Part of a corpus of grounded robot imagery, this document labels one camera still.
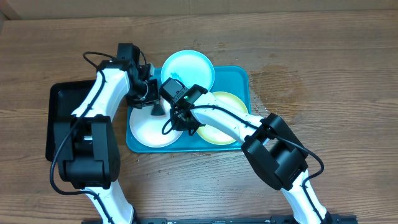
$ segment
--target wood grain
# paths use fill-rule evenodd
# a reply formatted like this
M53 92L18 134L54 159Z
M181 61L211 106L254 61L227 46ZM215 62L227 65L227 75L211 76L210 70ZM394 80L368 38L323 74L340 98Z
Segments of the wood grain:
M57 195L49 184L49 91L54 83L94 78L82 52L115 54L119 42L134 42L157 67L182 49L203 52L214 65L243 67L253 113L281 115L323 159L325 173L312 185L331 213L354 214L361 223L398 221L398 12L360 11L6 21L0 223L98 218L85 196ZM292 213L242 152L131 152L126 117L123 102L114 120L119 181L142 218ZM317 163L307 161L315 172ZM59 177L57 183L72 189Z

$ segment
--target teal tray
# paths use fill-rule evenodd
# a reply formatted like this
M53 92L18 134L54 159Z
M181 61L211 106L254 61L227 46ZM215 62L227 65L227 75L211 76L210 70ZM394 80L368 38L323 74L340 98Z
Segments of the teal tray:
M232 93L239 97L251 113L250 94L247 73L238 66L215 66L215 80L211 92L225 91ZM154 78L160 82L161 68L155 69ZM188 135L188 131L184 131L181 136L172 144L165 147L148 147L141 144L132 135L130 130L130 114L132 108L129 107L127 113L127 146L134 152L211 152L211 151L230 151L241 150L241 145L238 142L227 144L224 146L214 145L203 140L197 133L193 136Z

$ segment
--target plate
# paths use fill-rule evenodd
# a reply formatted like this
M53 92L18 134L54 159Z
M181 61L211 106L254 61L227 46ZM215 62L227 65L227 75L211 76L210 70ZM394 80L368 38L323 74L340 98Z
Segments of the plate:
M213 94L217 99L221 100L227 105L230 105L231 107L244 113L248 113L248 109L246 108L242 100L239 99L237 96L223 91L215 92ZM210 125L198 128L197 133L205 141L216 145L226 145L235 142L235 139Z
M180 80L188 88L197 84L210 90L214 84L215 72L205 55L194 50L182 50L171 55L163 64L161 82L164 83L170 77Z
M133 109L130 114L130 130L132 135L143 145L148 147L165 147L175 142L182 134L181 131L171 131L163 135L162 128L168 119L170 119L170 104L163 98L160 99L160 105L165 110L163 116L152 116L150 112L154 106L146 106L143 109Z

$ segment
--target black tray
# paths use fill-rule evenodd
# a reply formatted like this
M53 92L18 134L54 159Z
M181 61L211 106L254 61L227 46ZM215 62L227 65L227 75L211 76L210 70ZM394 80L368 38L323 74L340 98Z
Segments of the black tray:
M50 90L49 120L47 123L47 143L45 145L45 158L52 161L55 152L54 121L60 116L70 115L78 108L95 80L84 80L78 82L57 83Z

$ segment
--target black and white robotic arm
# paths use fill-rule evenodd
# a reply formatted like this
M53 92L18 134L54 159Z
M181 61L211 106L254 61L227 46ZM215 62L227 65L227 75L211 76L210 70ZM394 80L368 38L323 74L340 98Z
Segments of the black and white robotic arm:
M269 151L264 147L268 139L275 136L302 146L280 117L271 114L263 118L242 113L203 87L186 88L171 78L159 88L157 81L150 79L149 67L139 66L139 52L132 44L122 44L115 60L99 65L105 77L103 89L56 158L62 180L71 182L76 189L96 193L112 218L111 222L132 223L134 208L124 197L117 180L120 156L111 122L125 96L128 105L138 109L157 105L163 97L172 105L173 129L196 130L199 126L211 125L241 143L255 173L273 189L282 191L298 223L331 223L330 214L318 201L310 182L305 183L308 196L302 187L308 177L307 153L283 141L277 141ZM57 148L76 118L87 109L102 82L103 76L98 71L96 82L81 106L69 118L55 122ZM104 208L94 196L88 196L106 223Z

